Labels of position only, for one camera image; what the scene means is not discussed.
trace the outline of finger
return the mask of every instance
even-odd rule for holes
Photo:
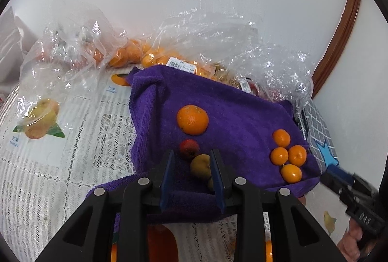
[[[358,259],[360,256],[360,250],[357,247],[356,239],[350,236],[349,232],[347,232],[342,238],[342,244],[345,248],[346,253],[352,257],[353,259]]]
[[[362,229],[361,229],[360,225],[358,225],[356,223],[356,221],[353,220],[353,219],[350,219],[350,221],[349,221],[349,232],[350,232],[350,235],[354,239],[356,239],[358,241],[361,240],[361,238],[362,238]]]
[[[345,257],[346,261],[347,262],[356,262],[355,259],[353,259],[352,257],[350,257],[346,250],[345,250],[345,247],[343,246],[343,243],[342,243],[342,240],[338,243],[337,245],[338,249],[340,250],[340,252],[342,253],[342,255]]]

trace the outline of barcode label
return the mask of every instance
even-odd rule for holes
[[[183,62],[180,59],[176,59],[175,57],[170,57],[166,65],[172,68],[176,68],[177,70],[186,71],[192,74],[194,74],[195,70],[197,69],[196,65]]]
[[[240,83],[240,86],[241,86],[241,90],[243,92],[246,92],[248,94],[252,92],[251,87],[249,86],[249,84],[248,84],[246,79],[240,80],[239,83]]]

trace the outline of blue gripper pad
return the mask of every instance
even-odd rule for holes
[[[162,184],[160,185],[160,209],[162,212],[167,208],[168,204],[168,196],[170,191],[172,190],[173,185],[173,176],[175,169],[175,156],[174,152],[171,151],[168,156],[168,161],[166,165],[166,170],[164,171],[164,176],[162,180]]]
[[[213,187],[214,192],[216,194],[216,203],[217,206],[220,208],[221,213],[224,213],[226,208],[224,199],[224,184],[222,183],[220,170],[218,168],[216,159],[214,158],[214,154],[212,151],[210,152],[210,171],[211,177],[213,178]]]

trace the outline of red fruit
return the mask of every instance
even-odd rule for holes
[[[199,144],[193,139],[185,139],[180,143],[179,151],[183,159],[192,160],[199,154]]]

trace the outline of mango picture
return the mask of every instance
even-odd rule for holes
[[[13,129],[13,132],[24,132],[28,138],[39,139],[44,135],[65,137],[57,124],[59,104],[49,98],[39,100],[29,109],[28,115],[22,120],[22,124]]]

